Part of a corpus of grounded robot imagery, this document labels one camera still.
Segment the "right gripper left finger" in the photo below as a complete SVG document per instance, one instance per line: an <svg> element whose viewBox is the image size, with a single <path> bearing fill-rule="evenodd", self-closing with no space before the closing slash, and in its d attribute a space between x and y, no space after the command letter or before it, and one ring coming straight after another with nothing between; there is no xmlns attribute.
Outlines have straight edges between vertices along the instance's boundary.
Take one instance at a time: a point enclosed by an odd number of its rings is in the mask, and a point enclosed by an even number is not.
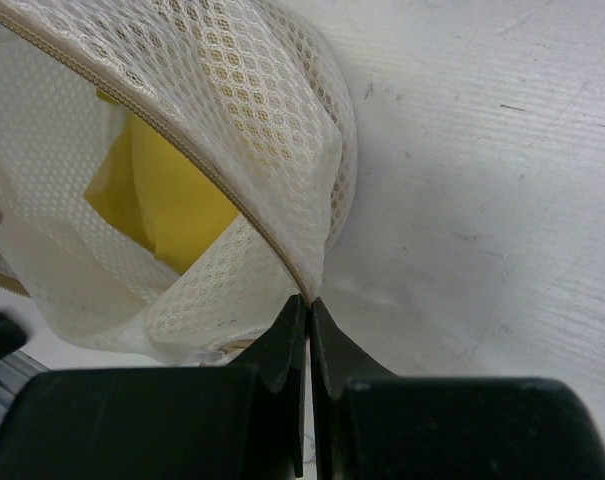
<svg viewBox="0 0 605 480"><path fill-rule="evenodd" d="M300 296L224 366L54 370L0 423L0 479L295 479L303 473Z"/></svg>

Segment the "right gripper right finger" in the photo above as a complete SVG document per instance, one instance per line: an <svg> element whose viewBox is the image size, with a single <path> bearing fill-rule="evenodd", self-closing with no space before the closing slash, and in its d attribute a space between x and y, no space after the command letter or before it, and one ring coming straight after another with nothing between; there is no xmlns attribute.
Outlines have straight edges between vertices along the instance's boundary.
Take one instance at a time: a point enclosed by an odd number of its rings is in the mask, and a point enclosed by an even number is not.
<svg viewBox="0 0 605 480"><path fill-rule="evenodd" d="M581 399L539 377L402 377L309 312L321 479L605 479Z"/></svg>

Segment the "yellow bra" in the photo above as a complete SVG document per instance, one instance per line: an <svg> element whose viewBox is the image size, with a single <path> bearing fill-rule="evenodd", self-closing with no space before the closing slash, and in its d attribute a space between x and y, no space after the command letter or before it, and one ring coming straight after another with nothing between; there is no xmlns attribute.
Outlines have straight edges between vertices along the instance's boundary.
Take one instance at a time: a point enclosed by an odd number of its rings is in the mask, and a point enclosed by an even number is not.
<svg viewBox="0 0 605 480"><path fill-rule="evenodd" d="M129 111L84 198L110 226L178 274L239 215L181 152Z"/></svg>

